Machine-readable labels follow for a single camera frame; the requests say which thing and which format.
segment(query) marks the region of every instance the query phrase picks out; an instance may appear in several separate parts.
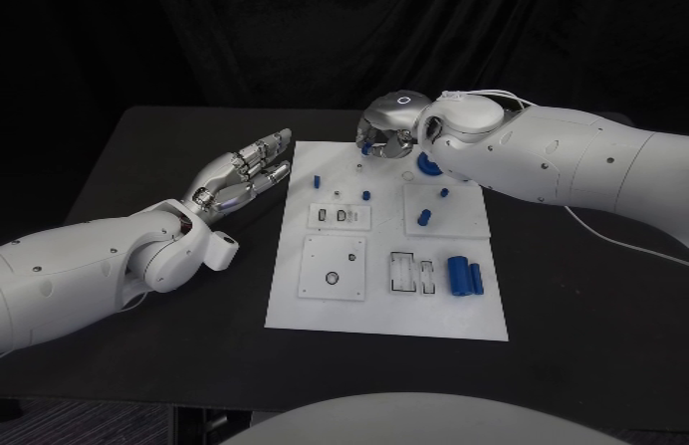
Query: robotic hand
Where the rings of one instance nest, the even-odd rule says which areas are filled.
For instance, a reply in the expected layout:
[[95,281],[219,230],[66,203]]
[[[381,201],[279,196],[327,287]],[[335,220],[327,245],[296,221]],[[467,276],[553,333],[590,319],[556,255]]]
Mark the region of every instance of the robotic hand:
[[207,225],[247,204],[289,173],[265,167],[291,131],[266,136],[197,174],[181,201],[125,218],[31,234],[0,247],[0,351],[44,342],[118,312],[149,291],[165,293],[200,263],[223,270],[236,242]]
[[[487,97],[513,99],[518,110]],[[383,145],[373,144],[377,130]],[[539,107],[504,91],[443,92],[433,102],[399,91],[364,110],[356,144],[364,155],[399,158],[412,138],[458,180],[524,201],[616,213],[689,247],[687,136]]]

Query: black table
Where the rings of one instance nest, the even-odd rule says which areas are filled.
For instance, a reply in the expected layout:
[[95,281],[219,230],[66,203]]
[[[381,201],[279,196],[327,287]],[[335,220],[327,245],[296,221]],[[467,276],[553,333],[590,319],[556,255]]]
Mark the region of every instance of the black table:
[[[357,111],[126,111],[69,223],[178,198],[204,164],[289,127],[350,141]],[[289,159],[292,148],[283,154]],[[485,191],[510,342],[265,329],[286,181],[221,222],[229,269],[0,360],[0,394],[286,410],[360,393],[491,398],[593,426],[689,430],[689,269],[596,239],[562,208]],[[686,258],[650,227],[602,234]]]

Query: black backdrop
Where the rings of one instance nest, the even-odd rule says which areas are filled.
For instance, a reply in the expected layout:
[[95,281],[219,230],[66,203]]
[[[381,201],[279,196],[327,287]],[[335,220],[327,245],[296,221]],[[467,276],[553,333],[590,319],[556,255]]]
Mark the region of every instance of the black backdrop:
[[500,88],[689,132],[687,0],[2,3],[2,240],[61,221],[134,105],[361,109],[400,88]]

